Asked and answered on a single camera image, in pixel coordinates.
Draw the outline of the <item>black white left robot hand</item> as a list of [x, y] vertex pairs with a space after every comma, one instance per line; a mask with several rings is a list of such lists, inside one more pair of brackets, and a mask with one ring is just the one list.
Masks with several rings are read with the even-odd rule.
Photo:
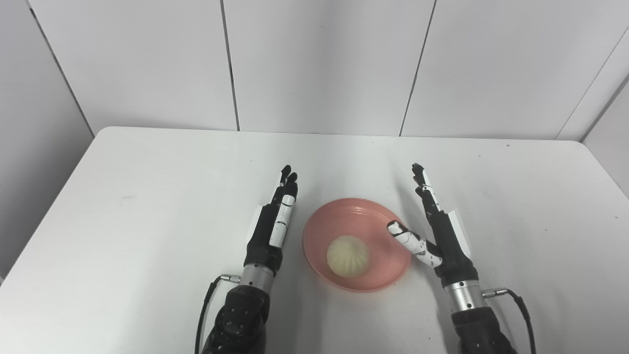
[[261, 207], [247, 244], [245, 266], [265, 267], [277, 275], [283, 262], [283, 245], [297, 199], [297, 173], [287, 164], [270, 203]]

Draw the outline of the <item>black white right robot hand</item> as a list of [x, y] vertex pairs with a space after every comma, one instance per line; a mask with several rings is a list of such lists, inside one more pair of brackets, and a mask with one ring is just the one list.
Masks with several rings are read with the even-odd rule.
[[412, 172], [416, 183], [415, 193], [422, 200], [434, 242], [409, 230], [398, 220], [391, 220], [387, 224], [388, 233], [420, 262], [432, 267], [443, 288], [451, 284], [478, 281], [478, 271], [459, 242], [462, 231], [456, 229], [458, 220], [454, 211], [446, 213], [441, 208], [422, 165], [413, 164]]

